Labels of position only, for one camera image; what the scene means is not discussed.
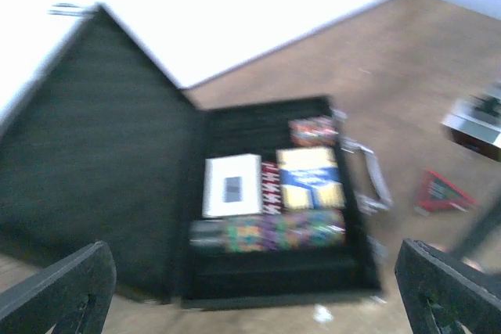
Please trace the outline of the red black triangular button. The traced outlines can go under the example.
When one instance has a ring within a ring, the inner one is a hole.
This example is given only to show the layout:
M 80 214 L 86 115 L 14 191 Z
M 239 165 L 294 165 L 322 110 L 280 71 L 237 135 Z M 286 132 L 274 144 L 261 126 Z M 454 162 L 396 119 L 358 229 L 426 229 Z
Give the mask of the red black triangular button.
M 424 216 L 448 210 L 467 212 L 477 201 L 437 172 L 426 169 L 423 173 L 414 210 Z

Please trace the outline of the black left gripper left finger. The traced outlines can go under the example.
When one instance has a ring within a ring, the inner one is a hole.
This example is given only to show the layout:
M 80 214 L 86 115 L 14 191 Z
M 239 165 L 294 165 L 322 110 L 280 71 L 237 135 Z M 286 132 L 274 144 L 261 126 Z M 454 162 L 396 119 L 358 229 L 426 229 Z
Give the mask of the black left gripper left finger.
M 116 281 L 109 246 L 91 243 L 1 293 L 1 332 L 101 333 Z

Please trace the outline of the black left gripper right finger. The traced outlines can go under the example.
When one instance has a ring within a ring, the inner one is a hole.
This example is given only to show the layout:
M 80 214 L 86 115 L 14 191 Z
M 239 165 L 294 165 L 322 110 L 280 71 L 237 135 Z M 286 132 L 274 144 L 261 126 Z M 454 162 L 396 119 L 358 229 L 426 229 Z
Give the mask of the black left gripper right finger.
M 414 333 L 500 332 L 500 278 L 411 239 L 402 241 L 395 277 Z

